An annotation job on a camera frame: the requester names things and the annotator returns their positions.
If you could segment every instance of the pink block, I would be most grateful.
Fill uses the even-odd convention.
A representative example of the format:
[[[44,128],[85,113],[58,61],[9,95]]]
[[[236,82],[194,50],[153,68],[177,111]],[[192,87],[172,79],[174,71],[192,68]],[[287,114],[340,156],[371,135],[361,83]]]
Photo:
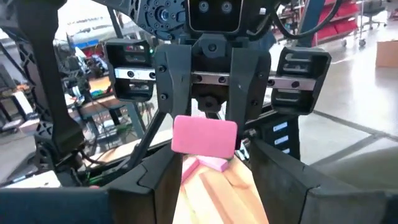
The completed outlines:
[[[182,164],[181,184],[187,179],[191,173],[199,166],[199,160],[195,157],[189,157]]]
[[[174,119],[172,150],[230,159],[237,132],[238,125],[233,121],[179,115]]]
[[[220,172],[224,172],[224,170],[228,169],[229,167],[228,161],[226,159],[206,156],[197,156],[197,158],[202,165],[213,168]]]

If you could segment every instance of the cardboard box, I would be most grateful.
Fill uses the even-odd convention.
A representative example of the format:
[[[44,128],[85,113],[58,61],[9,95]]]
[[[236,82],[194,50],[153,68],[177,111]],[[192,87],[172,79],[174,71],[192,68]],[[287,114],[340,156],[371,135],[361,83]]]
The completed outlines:
[[[376,67],[398,68],[398,40],[377,42]]]

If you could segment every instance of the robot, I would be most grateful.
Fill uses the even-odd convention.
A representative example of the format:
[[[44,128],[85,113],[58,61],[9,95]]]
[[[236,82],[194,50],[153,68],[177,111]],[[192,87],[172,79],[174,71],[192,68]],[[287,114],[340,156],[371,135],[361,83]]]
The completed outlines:
[[[40,168],[53,170],[64,187],[1,189],[2,223],[172,223],[182,155],[170,150],[170,142],[150,149],[149,145],[167,113],[172,117],[190,114],[192,98],[208,117],[214,117],[227,102],[226,119],[238,125],[237,147],[246,139],[269,223],[397,222],[394,192],[360,190],[332,179],[257,138],[255,124],[245,128],[248,120],[257,120],[261,113],[259,102],[267,87],[273,88],[271,103],[279,113],[311,113],[331,60],[322,49],[285,48],[276,73],[271,74],[269,52],[249,49],[249,41],[260,39],[272,21],[290,39],[313,34],[336,14],[342,0],[335,2],[316,28],[297,35],[285,30],[277,18],[275,8],[285,0],[95,1],[128,15],[159,39],[178,42],[157,47],[153,69],[140,68],[139,76],[131,71],[148,59],[126,60],[123,49],[140,43],[115,40],[106,44],[114,81],[155,79],[159,110],[130,156],[90,171],[101,179],[101,188],[80,187],[88,185],[86,175],[78,171],[83,135],[66,106],[56,103],[63,93],[52,40],[57,10],[65,1],[3,1],[1,28],[16,41],[27,79],[35,87]],[[147,100],[130,96],[132,101]]]

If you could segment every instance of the office chair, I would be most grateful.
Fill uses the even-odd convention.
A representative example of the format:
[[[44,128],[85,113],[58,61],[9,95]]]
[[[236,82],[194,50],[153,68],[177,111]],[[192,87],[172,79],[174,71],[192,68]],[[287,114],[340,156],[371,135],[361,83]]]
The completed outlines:
[[[373,24],[377,24],[379,27],[381,24],[387,26],[386,22],[374,21],[373,17],[380,14],[382,11],[386,10],[386,2],[383,0],[377,1],[366,1],[363,3],[363,13],[362,16],[368,17],[369,21],[362,24],[362,29],[364,26],[369,25],[369,29],[373,30]]]

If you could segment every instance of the concrete floor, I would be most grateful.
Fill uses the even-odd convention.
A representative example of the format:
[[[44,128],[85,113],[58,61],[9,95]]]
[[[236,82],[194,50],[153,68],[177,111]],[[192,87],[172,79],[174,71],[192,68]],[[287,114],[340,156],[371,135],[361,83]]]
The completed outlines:
[[[333,57],[314,114],[300,117],[302,160],[323,166],[346,157],[398,147],[398,68],[375,68],[376,42],[398,33],[398,23],[367,31],[366,47],[348,37],[325,45]],[[273,66],[280,46],[272,50]],[[4,56],[0,60],[7,64]],[[167,118],[161,129],[171,128]],[[21,133],[0,138],[0,180],[34,150],[32,137]]]

